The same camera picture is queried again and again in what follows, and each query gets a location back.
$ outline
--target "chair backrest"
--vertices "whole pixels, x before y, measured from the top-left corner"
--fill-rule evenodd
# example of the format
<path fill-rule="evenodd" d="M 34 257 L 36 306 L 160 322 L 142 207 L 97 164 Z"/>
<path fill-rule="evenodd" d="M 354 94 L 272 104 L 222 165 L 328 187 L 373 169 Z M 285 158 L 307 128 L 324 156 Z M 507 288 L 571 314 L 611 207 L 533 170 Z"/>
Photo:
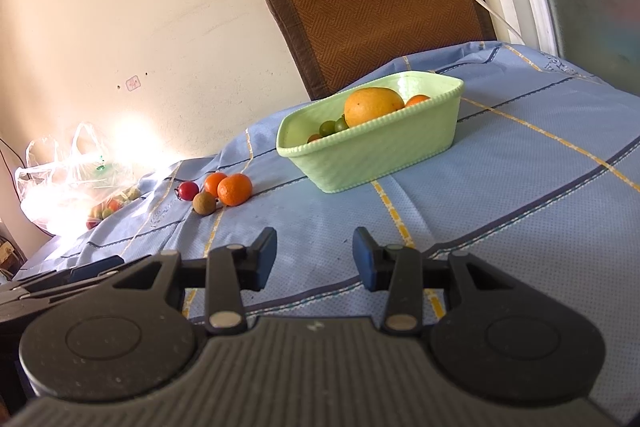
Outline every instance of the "chair backrest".
<path fill-rule="evenodd" d="M 313 100 L 401 55 L 495 39 L 473 0 L 266 1 Z"/>

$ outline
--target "lime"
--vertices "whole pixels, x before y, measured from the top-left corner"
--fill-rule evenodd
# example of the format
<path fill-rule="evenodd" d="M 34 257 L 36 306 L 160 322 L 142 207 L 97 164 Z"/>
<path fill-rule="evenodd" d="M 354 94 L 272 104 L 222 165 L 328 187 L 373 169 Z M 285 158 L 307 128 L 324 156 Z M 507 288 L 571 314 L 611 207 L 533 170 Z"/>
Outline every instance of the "lime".
<path fill-rule="evenodd" d="M 344 115 L 342 115 L 338 120 L 335 121 L 335 132 L 340 132 L 348 129 L 347 121 L 344 119 Z"/>
<path fill-rule="evenodd" d="M 327 120 L 320 125 L 320 136 L 329 136 L 335 132 L 335 121 Z"/>

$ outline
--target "pink sticker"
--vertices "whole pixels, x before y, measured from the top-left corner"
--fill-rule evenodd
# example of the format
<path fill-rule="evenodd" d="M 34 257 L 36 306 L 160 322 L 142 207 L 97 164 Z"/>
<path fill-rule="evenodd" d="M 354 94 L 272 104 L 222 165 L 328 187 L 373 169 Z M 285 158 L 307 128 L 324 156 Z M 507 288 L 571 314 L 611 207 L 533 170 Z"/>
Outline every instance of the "pink sticker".
<path fill-rule="evenodd" d="M 132 76 L 129 80 L 127 80 L 126 86 L 127 86 L 127 89 L 129 89 L 130 91 L 133 91 L 134 89 L 138 89 L 140 87 L 140 79 L 138 78 L 137 75 Z"/>

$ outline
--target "bag of fruit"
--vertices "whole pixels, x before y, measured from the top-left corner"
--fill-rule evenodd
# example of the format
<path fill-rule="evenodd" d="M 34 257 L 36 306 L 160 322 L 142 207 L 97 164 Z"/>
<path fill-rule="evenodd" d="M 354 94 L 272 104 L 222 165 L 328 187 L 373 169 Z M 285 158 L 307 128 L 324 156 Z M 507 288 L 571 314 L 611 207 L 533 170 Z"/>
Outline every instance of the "bag of fruit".
<path fill-rule="evenodd" d="M 82 132 L 89 140 L 79 146 Z M 50 162 L 39 165 L 31 153 L 49 149 Z M 78 236 L 140 196 L 129 163 L 115 160 L 94 127 L 78 125 L 68 153 L 52 137 L 32 141 L 27 167 L 15 171 L 20 207 L 30 221 L 54 235 Z"/>

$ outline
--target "blue tablecloth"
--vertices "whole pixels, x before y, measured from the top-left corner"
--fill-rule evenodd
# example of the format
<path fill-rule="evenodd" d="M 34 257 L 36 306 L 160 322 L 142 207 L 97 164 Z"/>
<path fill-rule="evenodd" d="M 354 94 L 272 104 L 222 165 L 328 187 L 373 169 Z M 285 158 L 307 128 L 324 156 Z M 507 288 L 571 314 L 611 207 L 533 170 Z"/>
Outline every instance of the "blue tablecloth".
<path fill-rule="evenodd" d="M 405 242 L 444 257 L 470 250 L 583 313 L 602 331 L 607 358 L 592 398 L 621 421 L 640 409 L 640 98 L 524 46 L 473 42 L 399 57 L 358 81 L 408 68 L 456 76 L 465 94 L 453 146 L 377 182 L 324 194 L 276 153 L 278 112 L 213 156 L 143 178 L 144 199 L 78 240 L 56 238 L 21 275 L 164 248 L 184 258 L 278 231 L 264 291 L 245 292 L 249 314 L 382 315 L 385 295 L 360 284 L 351 237 Z M 243 171 L 247 203 L 209 217 L 178 201 L 181 180 Z M 425 321 L 441 314 L 426 296 Z M 203 313 L 201 293 L 187 312 Z"/>

